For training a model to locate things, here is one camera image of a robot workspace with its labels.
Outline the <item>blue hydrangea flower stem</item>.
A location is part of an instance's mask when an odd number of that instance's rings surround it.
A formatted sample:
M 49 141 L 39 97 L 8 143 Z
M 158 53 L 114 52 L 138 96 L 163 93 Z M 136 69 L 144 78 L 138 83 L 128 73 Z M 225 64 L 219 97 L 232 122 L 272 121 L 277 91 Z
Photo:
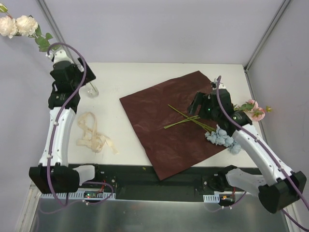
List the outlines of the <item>blue hydrangea flower stem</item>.
M 205 132 L 204 134 L 207 141 L 214 145 L 224 146 L 233 155 L 239 154 L 242 150 L 241 145 L 236 142 L 225 130 L 216 125 L 215 131 Z

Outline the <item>cream ribbon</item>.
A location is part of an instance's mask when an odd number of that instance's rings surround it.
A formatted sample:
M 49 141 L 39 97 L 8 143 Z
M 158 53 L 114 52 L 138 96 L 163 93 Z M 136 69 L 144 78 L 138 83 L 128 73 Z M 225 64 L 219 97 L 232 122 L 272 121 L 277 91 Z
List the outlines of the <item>cream ribbon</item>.
M 93 119 L 92 127 L 87 125 L 89 117 Z M 82 114 L 78 118 L 77 125 L 83 131 L 82 137 L 76 142 L 77 146 L 85 146 L 93 152 L 99 153 L 103 150 L 103 147 L 107 145 L 115 155 L 119 154 L 112 140 L 108 136 L 98 132 L 97 118 L 93 113 L 87 112 Z

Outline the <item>white peony flower stem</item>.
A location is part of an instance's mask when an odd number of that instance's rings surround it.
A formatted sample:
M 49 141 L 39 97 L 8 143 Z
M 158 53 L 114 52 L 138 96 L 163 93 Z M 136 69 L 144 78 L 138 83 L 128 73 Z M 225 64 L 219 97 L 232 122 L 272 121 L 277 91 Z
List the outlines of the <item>white peony flower stem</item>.
M 50 40 L 53 39 L 51 33 L 42 33 L 41 27 L 32 15 L 22 15 L 14 18 L 10 15 L 8 8 L 1 3 L 0 13 L 4 14 L 0 18 L 0 35 L 2 37 L 27 37 L 34 39 L 40 52 L 47 52 L 51 45 Z

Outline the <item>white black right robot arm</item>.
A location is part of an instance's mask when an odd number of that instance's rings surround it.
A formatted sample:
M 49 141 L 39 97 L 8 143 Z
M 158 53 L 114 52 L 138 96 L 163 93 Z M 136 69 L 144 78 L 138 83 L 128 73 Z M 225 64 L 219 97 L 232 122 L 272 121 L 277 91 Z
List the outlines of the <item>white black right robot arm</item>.
M 221 190 L 240 188 L 258 197 L 270 213 L 276 213 L 298 200 L 308 206 L 302 194 L 306 176 L 301 171 L 294 172 L 279 159 L 260 137 L 250 118 L 242 110 L 234 110 L 225 88 L 215 88 L 210 94 L 197 92 L 188 113 L 217 122 L 247 152 L 261 172 L 261 177 L 258 177 L 230 165 L 217 178 Z

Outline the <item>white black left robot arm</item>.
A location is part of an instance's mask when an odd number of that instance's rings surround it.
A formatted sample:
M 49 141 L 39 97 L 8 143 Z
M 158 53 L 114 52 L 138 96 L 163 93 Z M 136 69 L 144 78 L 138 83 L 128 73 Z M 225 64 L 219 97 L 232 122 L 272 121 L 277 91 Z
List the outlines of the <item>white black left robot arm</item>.
M 39 164 L 30 167 L 29 177 L 43 194 L 76 192 L 85 182 L 97 188 L 102 176 L 94 165 L 71 168 L 68 162 L 70 131 L 80 102 L 77 87 L 96 77 L 90 69 L 80 71 L 68 58 L 55 60 L 50 75 L 54 82 L 48 99 L 49 131 Z

